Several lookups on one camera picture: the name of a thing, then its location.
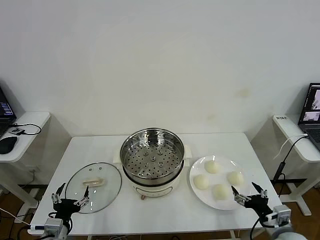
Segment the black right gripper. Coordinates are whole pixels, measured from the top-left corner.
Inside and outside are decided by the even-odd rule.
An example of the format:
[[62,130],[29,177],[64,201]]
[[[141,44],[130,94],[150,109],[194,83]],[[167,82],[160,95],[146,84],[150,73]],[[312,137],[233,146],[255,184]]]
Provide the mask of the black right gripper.
[[234,200],[238,204],[244,204],[245,208],[254,210],[259,218],[265,218],[273,212],[268,206],[268,191],[254,182],[252,182],[252,185],[256,193],[250,196],[239,194],[236,188],[231,186]]

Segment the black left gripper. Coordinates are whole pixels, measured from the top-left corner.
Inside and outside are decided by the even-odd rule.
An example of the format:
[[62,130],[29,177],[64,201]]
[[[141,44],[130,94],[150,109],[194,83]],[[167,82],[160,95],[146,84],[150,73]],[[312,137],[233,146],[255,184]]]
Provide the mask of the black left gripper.
[[65,187],[66,183],[63,183],[55,193],[51,194],[51,200],[54,203],[53,209],[55,210],[55,219],[70,219],[72,214],[78,213],[80,208],[83,208],[88,204],[89,198],[89,187],[87,186],[83,195],[83,198],[80,200],[76,199],[61,199],[61,193]]

